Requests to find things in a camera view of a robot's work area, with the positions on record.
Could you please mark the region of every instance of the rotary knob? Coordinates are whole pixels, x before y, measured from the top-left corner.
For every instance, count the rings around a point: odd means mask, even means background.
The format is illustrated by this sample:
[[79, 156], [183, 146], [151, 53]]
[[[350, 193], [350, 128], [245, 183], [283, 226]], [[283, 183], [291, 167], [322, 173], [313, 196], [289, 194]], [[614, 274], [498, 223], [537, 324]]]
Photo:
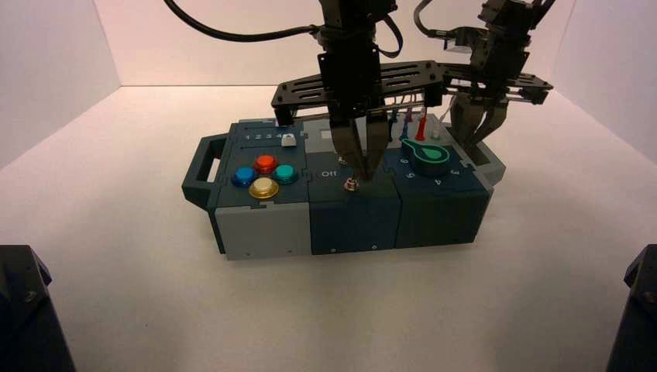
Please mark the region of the rotary knob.
[[403, 139], [401, 150], [413, 171], [421, 176], [438, 177], [449, 170], [449, 151], [445, 147]]

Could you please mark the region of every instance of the white floor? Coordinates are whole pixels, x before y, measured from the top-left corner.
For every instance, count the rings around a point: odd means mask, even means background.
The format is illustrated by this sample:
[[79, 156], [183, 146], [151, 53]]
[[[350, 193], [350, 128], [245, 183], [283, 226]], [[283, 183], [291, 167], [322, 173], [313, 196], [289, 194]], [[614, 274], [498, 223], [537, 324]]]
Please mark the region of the white floor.
[[79, 370], [603, 370], [655, 164], [555, 93], [487, 141], [508, 169], [476, 243], [228, 262], [181, 182], [272, 94], [121, 88], [0, 171], [0, 240], [50, 268]]

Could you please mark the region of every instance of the black cable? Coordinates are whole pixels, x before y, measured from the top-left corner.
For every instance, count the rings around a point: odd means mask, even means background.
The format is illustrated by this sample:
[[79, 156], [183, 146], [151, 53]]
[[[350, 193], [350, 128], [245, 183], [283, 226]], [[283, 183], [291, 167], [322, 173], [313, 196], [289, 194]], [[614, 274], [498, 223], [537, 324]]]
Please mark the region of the black cable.
[[420, 12], [422, 12], [422, 10], [424, 10], [424, 8], [426, 8], [431, 1], [432, 0], [422, 0], [418, 6], [415, 7], [415, 11], [413, 12], [413, 20], [415, 21], [415, 25], [418, 27], [418, 29], [420, 29], [420, 31], [426, 36], [434, 39], [445, 39], [448, 37], [447, 31], [443, 31], [441, 29], [427, 29], [420, 20]]
[[243, 35], [239, 33], [227, 33], [218, 29], [213, 29], [200, 23], [196, 19], [188, 15], [183, 9], [181, 9], [174, 0], [164, 0], [169, 9], [178, 16], [183, 22], [187, 23], [191, 28], [196, 29], [197, 31], [204, 33], [205, 35], [214, 37], [220, 40], [236, 41], [239, 43], [255, 43], [258, 41], [267, 41], [282, 39], [288, 36], [300, 35], [302, 33], [317, 33], [319, 27], [315, 25], [294, 27], [293, 29], [282, 29], [281, 31], [274, 31], [272, 33], [256, 33], [251, 35]]
[[384, 18], [384, 22], [390, 27], [390, 31], [394, 34], [395, 39], [397, 39], [397, 50], [394, 52], [388, 52], [386, 50], [381, 50], [381, 54], [388, 58], [395, 58], [396, 56], [401, 53], [401, 48], [404, 46], [404, 37], [401, 35], [401, 31], [399, 30], [399, 27], [394, 23], [392, 18], [389, 15], [386, 15], [386, 18]]

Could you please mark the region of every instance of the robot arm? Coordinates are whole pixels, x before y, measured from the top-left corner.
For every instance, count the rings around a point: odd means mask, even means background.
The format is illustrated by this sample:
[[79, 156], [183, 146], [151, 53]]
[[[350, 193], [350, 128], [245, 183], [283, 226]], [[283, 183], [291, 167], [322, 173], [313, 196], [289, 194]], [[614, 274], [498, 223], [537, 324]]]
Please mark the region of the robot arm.
[[[335, 150], [360, 181], [371, 180], [383, 158], [390, 140], [388, 111], [437, 106], [442, 104], [443, 95], [454, 95], [450, 105], [452, 134], [468, 151], [502, 125], [509, 101], [542, 104], [552, 89], [550, 84], [521, 70], [528, 58], [528, 32], [554, 0], [488, 0], [479, 15], [486, 29], [459, 27], [451, 31], [430, 30], [421, 24], [420, 12], [431, 2], [422, 0], [414, 14], [418, 28], [431, 38], [445, 40], [446, 49], [471, 50], [469, 65], [431, 60], [382, 64], [381, 54], [396, 57], [403, 45], [401, 33], [389, 16], [397, 9], [395, 0], [319, 0], [323, 26], [256, 35], [212, 29], [191, 18], [174, 0], [164, 1], [189, 26], [221, 40], [256, 42], [311, 34], [324, 50], [318, 55], [320, 74], [278, 86], [272, 100], [278, 125], [310, 119], [297, 117], [299, 109], [327, 107]], [[381, 50], [374, 42], [380, 21], [397, 37], [398, 51]], [[386, 103], [386, 98], [405, 95], [420, 95], [422, 99]], [[367, 127], [365, 152], [356, 129], [356, 118], [363, 116]]]

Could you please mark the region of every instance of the white wall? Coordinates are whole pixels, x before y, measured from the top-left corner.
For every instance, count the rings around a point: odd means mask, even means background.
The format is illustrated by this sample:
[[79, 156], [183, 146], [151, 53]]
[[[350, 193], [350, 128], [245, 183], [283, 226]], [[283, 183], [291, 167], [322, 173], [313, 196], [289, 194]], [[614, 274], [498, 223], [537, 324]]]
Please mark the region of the white wall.
[[555, 70], [559, 92], [653, 161], [655, 16], [655, 0], [577, 0]]
[[[307, 35], [265, 43], [214, 40], [191, 29], [163, 0], [95, 0], [121, 82], [134, 84], [278, 84], [318, 72], [321, 47]], [[575, 0], [558, 0], [535, 37], [528, 71], [549, 78], [559, 43]], [[430, 28], [483, 26], [477, 19], [484, 0], [436, 0], [424, 12]], [[195, 18], [225, 31], [258, 33], [322, 24], [317, 0], [178, 0]], [[442, 42], [429, 40], [413, 24], [419, 0], [398, 0], [392, 14], [404, 34], [398, 60], [433, 59], [467, 62], [467, 56], [442, 52]], [[377, 38], [382, 48], [396, 46], [383, 24]]]
[[0, 168], [118, 87], [92, 0], [0, 2]]

